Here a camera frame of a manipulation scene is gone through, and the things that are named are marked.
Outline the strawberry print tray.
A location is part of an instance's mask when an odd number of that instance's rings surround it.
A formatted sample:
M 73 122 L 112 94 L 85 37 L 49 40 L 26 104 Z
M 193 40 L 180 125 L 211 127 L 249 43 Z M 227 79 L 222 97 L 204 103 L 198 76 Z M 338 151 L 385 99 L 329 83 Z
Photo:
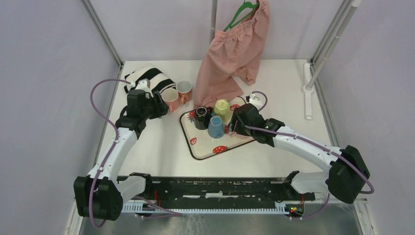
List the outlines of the strawberry print tray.
M 195 111 L 191 110 L 183 113 L 179 121 L 190 154 L 196 160 L 204 160 L 254 141 L 252 137 L 230 134 L 228 131 L 230 118 L 223 121 L 224 135 L 214 139 L 208 134 L 208 129 L 196 128 L 195 117 Z

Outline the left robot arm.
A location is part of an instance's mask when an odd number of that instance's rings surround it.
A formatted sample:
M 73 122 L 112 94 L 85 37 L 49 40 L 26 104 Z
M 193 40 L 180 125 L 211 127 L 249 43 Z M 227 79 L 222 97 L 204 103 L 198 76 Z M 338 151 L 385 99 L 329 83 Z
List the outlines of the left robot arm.
M 123 206 L 136 195 L 149 199 L 154 187 L 149 175 L 132 173 L 119 180 L 120 169 L 146 127 L 149 119 L 161 118 L 169 107 L 159 92 L 142 89 L 127 94 L 127 105 L 115 122 L 112 143 L 87 176 L 78 176 L 73 184 L 78 214 L 82 217 L 115 221 Z

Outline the pale pink faceted mug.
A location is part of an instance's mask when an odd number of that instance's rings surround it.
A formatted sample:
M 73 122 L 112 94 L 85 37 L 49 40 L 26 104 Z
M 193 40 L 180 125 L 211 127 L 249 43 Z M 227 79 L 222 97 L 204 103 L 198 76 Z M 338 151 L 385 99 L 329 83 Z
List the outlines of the pale pink faceted mug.
M 237 133 L 236 128 L 237 128 L 237 124 L 238 121 L 235 122 L 235 124 L 232 126 L 232 129 L 229 129 L 228 131 L 228 135 L 230 137 L 236 137 L 236 138 L 240 138 L 241 136 Z

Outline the black faceted mug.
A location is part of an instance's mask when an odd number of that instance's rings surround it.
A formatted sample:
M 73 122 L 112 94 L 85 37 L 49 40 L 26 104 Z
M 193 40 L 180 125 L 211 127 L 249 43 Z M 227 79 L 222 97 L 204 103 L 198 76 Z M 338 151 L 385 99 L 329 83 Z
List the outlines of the black faceted mug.
M 198 130 L 206 130 L 212 117 L 213 108 L 199 106 L 194 112 L 194 124 Z

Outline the plain pink tall mug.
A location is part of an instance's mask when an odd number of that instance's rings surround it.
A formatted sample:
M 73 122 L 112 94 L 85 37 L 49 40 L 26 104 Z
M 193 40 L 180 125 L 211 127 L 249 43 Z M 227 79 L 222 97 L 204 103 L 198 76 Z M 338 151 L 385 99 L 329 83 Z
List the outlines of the plain pink tall mug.
M 180 97 L 176 89 L 168 88 L 164 90 L 161 94 L 161 97 L 164 103 L 168 105 L 169 111 L 171 113 L 178 109 L 180 105 Z

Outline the bright blue mug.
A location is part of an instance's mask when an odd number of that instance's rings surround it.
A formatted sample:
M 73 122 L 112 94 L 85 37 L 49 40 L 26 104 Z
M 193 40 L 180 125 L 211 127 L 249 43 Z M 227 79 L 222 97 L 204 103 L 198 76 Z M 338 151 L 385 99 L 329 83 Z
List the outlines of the bright blue mug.
M 220 116 L 212 116 L 208 124 L 208 134 L 214 139 L 219 139 L 225 134 L 225 126 Z

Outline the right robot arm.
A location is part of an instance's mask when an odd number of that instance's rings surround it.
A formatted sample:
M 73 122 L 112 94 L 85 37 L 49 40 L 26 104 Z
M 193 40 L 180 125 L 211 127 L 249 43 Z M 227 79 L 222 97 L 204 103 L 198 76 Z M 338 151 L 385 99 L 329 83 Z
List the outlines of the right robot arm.
M 292 172 L 282 187 L 283 195 L 289 200 L 305 193 L 327 193 L 352 204 L 359 194 L 374 193 L 370 172 L 359 150 L 351 145 L 341 149 L 307 138 L 282 121 L 264 119 L 252 104 L 234 110 L 229 130 L 291 152 L 320 169 L 319 172 Z

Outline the floral salmon mug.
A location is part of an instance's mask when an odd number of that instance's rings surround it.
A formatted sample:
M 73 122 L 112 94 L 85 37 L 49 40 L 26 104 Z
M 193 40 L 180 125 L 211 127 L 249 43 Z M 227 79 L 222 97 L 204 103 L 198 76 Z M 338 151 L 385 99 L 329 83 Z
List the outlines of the floral salmon mug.
M 176 84 L 176 90 L 182 104 L 186 104 L 192 99 L 192 84 L 190 81 L 182 80 L 178 82 Z

